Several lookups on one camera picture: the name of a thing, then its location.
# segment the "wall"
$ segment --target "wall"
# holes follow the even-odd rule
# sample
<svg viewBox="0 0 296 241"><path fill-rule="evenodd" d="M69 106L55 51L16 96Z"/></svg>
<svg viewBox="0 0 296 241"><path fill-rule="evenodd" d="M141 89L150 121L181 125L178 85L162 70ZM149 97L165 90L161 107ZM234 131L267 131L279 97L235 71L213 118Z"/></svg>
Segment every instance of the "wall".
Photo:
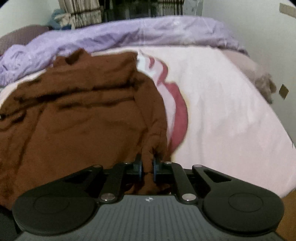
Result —
<svg viewBox="0 0 296 241"><path fill-rule="evenodd" d="M30 24L47 24L58 0L9 0L0 8L0 36Z"/></svg>
<svg viewBox="0 0 296 241"><path fill-rule="evenodd" d="M202 15L225 22L277 89L289 89L285 100L273 95L272 108L296 142L296 19L279 12L280 2L293 6L288 0L204 0Z"/></svg>

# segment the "white bed sheet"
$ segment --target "white bed sheet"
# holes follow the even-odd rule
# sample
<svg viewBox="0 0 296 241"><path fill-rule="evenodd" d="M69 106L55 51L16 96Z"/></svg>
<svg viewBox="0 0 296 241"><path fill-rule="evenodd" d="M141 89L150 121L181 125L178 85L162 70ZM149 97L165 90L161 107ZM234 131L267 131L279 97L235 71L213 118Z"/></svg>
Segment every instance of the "white bed sheet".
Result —
<svg viewBox="0 0 296 241"><path fill-rule="evenodd" d="M296 149L272 108L248 78L210 47L124 47L168 66L188 108L188 130L172 160L201 164L286 196L296 187ZM21 81L34 79L40 73ZM0 105L18 83L0 93Z"/></svg>

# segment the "lavender comforter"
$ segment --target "lavender comforter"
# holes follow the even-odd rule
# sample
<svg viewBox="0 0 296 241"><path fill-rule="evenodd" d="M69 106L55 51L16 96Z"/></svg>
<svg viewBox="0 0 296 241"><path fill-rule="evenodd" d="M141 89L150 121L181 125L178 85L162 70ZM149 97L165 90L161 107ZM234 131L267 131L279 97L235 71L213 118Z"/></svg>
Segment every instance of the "lavender comforter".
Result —
<svg viewBox="0 0 296 241"><path fill-rule="evenodd" d="M49 31L26 46L12 46L0 57L0 86L42 70L56 56L67 56L79 48L92 53L136 45L209 45L246 53L225 25L211 18L167 16L116 21Z"/></svg>

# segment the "pillow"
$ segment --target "pillow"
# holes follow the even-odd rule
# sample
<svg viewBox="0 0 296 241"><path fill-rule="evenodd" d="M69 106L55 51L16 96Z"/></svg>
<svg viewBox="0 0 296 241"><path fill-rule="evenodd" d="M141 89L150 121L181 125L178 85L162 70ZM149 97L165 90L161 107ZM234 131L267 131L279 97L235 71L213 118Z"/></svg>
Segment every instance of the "pillow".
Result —
<svg viewBox="0 0 296 241"><path fill-rule="evenodd" d="M271 104L271 94L276 92L276 85L271 80L271 75L248 56L242 53L233 50L221 51L249 78L266 101Z"/></svg>
<svg viewBox="0 0 296 241"><path fill-rule="evenodd" d="M48 27L29 25L8 33L0 38L0 56L14 44L27 45L37 36L49 31Z"/></svg>

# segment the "gray ribbed panel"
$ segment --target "gray ribbed panel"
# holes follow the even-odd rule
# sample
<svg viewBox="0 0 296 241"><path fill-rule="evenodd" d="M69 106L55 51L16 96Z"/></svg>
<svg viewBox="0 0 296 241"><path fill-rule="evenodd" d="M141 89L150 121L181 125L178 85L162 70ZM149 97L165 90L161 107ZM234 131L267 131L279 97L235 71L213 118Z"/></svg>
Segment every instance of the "gray ribbed panel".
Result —
<svg viewBox="0 0 296 241"><path fill-rule="evenodd" d="M69 234L38 237L23 233L17 241L280 241L275 233L261 237L236 237L212 227L196 206L174 196L124 196L103 205L95 217Z"/></svg>

